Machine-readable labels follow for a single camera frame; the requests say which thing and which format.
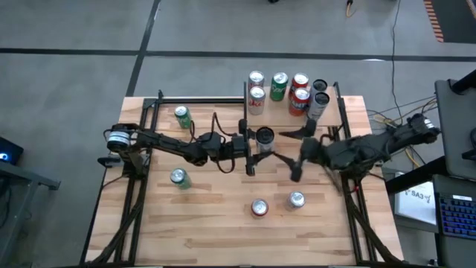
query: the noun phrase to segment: orange striped tape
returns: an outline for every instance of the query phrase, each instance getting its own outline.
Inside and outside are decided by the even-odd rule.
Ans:
[[[435,37],[437,38],[437,41],[445,42],[443,37],[443,32],[441,31],[440,23],[438,23],[437,15],[434,12],[433,3],[428,0],[424,1],[423,3],[425,4],[426,13],[428,14],[428,18],[430,18],[431,27],[433,28],[433,33]]]

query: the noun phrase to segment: coca-cola can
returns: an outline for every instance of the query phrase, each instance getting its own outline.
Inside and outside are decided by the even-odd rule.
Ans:
[[[291,100],[292,95],[295,93],[296,89],[306,88],[309,83],[309,77],[304,73],[297,73],[292,78],[291,86],[289,87],[288,97]]]
[[[260,86],[254,86],[248,94],[248,111],[252,115],[261,115],[265,109],[266,92]]]
[[[268,213],[268,203],[265,200],[257,199],[251,204],[251,214],[253,217],[260,219]]]
[[[309,103],[310,93],[305,88],[296,89],[289,101],[289,113],[294,116],[304,114]]]
[[[252,71],[248,76],[248,91],[254,86],[265,86],[265,75],[261,71]]]

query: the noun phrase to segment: diet coke can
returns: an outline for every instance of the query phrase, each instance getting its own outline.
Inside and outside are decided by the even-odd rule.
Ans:
[[[307,74],[297,73],[292,78],[291,86],[289,87],[289,94],[288,94],[289,100],[291,100],[291,97],[295,93],[296,89],[306,88],[308,82],[309,82],[309,78],[307,77]]]
[[[248,92],[254,86],[265,86],[265,75],[261,71],[252,71],[248,76]]]
[[[302,115],[309,103],[309,96],[310,93],[307,89],[296,89],[291,96],[291,101],[289,101],[289,113],[294,116]]]
[[[319,118],[324,113],[329,101],[329,95],[324,92],[318,92],[316,95],[314,95],[314,98],[310,101],[309,110],[307,111],[307,118],[314,119],[317,122],[317,120],[319,120]]]
[[[248,111],[252,115],[261,115],[265,109],[266,93],[262,87],[254,86],[248,94]]]

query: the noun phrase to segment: soda can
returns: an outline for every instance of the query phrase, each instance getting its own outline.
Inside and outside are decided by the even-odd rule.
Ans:
[[[251,213],[256,218],[261,218],[268,213],[268,203],[265,200],[257,199],[251,204]]]
[[[265,109],[266,92],[260,86],[254,86],[248,96],[248,111],[252,115],[261,115]]]
[[[295,210],[304,207],[306,204],[306,198],[304,194],[299,191],[293,191],[289,194],[287,205],[290,210]]]
[[[182,190],[192,187],[192,181],[183,168],[174,169],[170,174],[170,180]]]
[[[269,98],[273,101],[281,101],[286,94],[286,87],[288,86],[288,76],[279,72],[273,76],[271,80],[271,90],[269,92]]]
[[[272,129],[261,127],[256,131],[256,148],[258,153],[267,153],[274,149],[274,131]]]
[[[325,92],[327,89],[327,82],[322,79],[317,79],[311,85],[311,96],[309,97],[309,105],[311,105],[312,99],[318,92]]]
[[[291,97],[295,93],[296,89],[306,88],[308,83],[309,83],[309,78],[307,77],[307,74],[297,73],[292,78],[291,86],[289,87],[289,93],[288,93],[289,100],[291,100]]]
[[[255,86],[265,86],[265,75],[261,71],[252,71],[248,76],[248,92]]]
[[[289,113],[294,116],[302,115],[309,103],[309,95],[307,89],[296,89],[291,101],[289,101]]]
[[[179,106],[175,111],[178,124],[182,129],[189,129],[192,121],[190,110],[186,106]]]
[[[327,93],[318,92],[314,95],[314,98],[311,100],[309,105],[309,110],[307,111],[307,118],[319,120],[319,118],[324,113],[324,110],[329,104],[330,97]]]

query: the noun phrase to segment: can lid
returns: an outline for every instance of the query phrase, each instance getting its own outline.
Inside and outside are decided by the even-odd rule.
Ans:
[[[297,73],[295,75],[295,81],[296,83],[303,85],[309,82],[309,78],[307,77],[307,74],[304,73]]]
[[[266,212],[268,212],[268,203],[262,199],[255,200],[251,204],[251,209],[256,215],[263,216],[266,214]]]
[[[274,140],[274,131],[269,127],[261,127],[256,131],[256,140],[261,144],[270,144]]]
[[[307,100],[309,98],[309,92],[305,88],[299,88],[295,91],[296,98],[300,100]]]
[[[185,179],[185,170],[176,168],[170,174],[170,180],[173,182],[181,182]]]
[[[314,87],[318,91],[324,91],[327,89],[327,82],[322,79],[317,79],[312,83],[312,87]]]
[[[304,194],[302,192],[293,191],[289,195],[289,201],[291,201],[292,205],[301,207],[306,203],[306,198],[304,198]]]
[[[187,107],[185,106],[179,106],[176,108],[176,115],[182,116],[187,113]]]
[[[265,79],[265,75],[261,71],[252,71],[250,73],[250,80],[253,82],[261,82]]]
[[[329,95],[324,92],[316,93],[316,95],[314,96],[314,99],[315,99],[315,102],[322,105],[328,104],[330,101]]]
[[[273,76],[273,79],[276,83],[286,83],[288,82],[288,75],[283,72],[278,72]]]
[[[265,95],[265,90],[262,87],[254,86],[251,88],[250,94],[253,98],[262,98]]]

